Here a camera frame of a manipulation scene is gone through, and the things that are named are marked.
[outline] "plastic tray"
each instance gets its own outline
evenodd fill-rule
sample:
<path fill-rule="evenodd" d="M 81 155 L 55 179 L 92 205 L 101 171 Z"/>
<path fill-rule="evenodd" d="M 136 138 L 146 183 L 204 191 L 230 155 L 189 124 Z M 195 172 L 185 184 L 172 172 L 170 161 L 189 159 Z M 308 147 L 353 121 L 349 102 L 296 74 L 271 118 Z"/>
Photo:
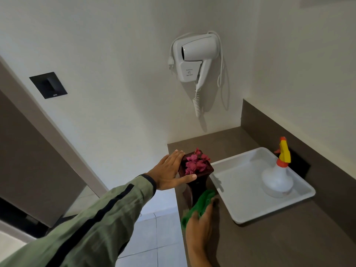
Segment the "plastic tray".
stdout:
<path fill-rule="evenodd" d="M 272 152 L 260 147 L 211 164 L 214 167 L 211 180 L 237 224 L 315 195 L 315 189 L 289 167 L 287 175 L 294 181 L 291 192 L 282 198 L 267 195 L 262 190 L 261 174 L 264 169 L 273 167 L 276 161 L 277 157 Z"/>

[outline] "spray bottle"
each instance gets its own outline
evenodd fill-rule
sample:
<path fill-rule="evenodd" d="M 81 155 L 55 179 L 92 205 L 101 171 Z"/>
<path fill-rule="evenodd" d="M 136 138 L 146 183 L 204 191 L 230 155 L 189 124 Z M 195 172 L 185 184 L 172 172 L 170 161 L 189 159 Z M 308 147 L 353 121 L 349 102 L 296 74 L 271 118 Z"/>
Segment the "spray bottle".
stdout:
<path fill-rule="evenodd" d="M 277 163 L 273 168 L 262 172 L 262 188 L 266 194 L 272 197 L 284 197 L 289 194 L 293 187 L 293 179 L 287 175 L 288 164 L 291 162 L 291 153 L 288 150 L 287 139 L 280 137 L 280 153 Z"/>

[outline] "green sleeve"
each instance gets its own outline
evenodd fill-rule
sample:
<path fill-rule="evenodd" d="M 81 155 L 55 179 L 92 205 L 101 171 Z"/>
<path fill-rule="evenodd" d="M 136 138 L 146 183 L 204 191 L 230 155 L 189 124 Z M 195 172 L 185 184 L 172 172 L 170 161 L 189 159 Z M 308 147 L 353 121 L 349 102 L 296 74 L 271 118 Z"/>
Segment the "green sleeve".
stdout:
<path fill-rule="evenodd" d="M 156 183 L 146 174 L 113 188 L 75 218 L 16 251 L 0 267 L 115 266 L 142 207 L 155 192 Z"/>

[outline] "wall-mounted hair dryer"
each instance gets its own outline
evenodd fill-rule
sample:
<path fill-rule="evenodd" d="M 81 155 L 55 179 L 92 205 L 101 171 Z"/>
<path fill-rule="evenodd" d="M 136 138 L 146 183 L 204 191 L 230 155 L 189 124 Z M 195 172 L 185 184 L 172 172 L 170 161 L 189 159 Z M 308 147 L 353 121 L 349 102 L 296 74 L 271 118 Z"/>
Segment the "wall-mounted hair dryer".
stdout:
<path fill-rule="evenodd" d="M 178 78 L 181 82 L 195 81 L 196 89 L 193 104 L 195 114 L 199 117 L 201 115 L 199 90 L 207 78 L 211 61 L 218 57 L 219 53 L 221 56 L 221 66 L 217 85 L 218 87 L 221 85 L 221 75 L 224 68 L 223 49 L 220 37 L 214 31 L 185 37 L 191 34 L 192 33 L 181 35 L 172 42 L 168 64 L 171 69 L 174 63 L 176 63 Z"/>

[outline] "brown backsplash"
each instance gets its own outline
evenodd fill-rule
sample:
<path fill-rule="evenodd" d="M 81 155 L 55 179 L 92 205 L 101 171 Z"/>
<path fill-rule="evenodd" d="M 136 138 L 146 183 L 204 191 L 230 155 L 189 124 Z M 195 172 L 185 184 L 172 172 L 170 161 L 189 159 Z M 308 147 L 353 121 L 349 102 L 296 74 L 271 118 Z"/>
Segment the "brown backsplash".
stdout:
<path fill-rule="evenodd" d="M 317 192 L 314 201 L 356 242 L 356 180 L 245 100 L 241 127 L 270 151 L 280 136 L 287 137 L 288 146 L 311 165 L 305 180 Z"/>

